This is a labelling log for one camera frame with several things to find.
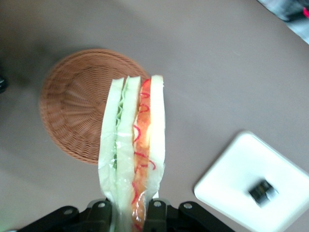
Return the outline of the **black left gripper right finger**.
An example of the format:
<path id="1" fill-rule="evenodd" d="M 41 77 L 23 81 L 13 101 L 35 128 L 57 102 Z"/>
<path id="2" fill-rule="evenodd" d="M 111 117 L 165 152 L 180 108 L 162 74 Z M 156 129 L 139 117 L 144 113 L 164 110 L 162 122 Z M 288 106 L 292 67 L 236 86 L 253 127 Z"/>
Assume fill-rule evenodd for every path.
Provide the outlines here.
<path id="1" fill-rule="evenodd" d="M 156 198 L 149 201 L 143 231 L 167 231 L 167 204 L 162 199 Z"/>

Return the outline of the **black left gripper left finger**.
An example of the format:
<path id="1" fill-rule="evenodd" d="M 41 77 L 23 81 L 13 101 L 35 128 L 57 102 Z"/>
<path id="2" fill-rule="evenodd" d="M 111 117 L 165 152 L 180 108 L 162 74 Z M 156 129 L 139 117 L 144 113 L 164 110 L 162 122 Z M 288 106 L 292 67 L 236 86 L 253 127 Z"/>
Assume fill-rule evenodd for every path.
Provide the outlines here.
<path id="1" fill-rule="evenodd" d="M 87 222 L 89 223 L 88 232 L 109 232 L 112 223 L 112 204 L 107 199 L 97 199 L 91 201 L 87 209 L 89 214 Z"/>

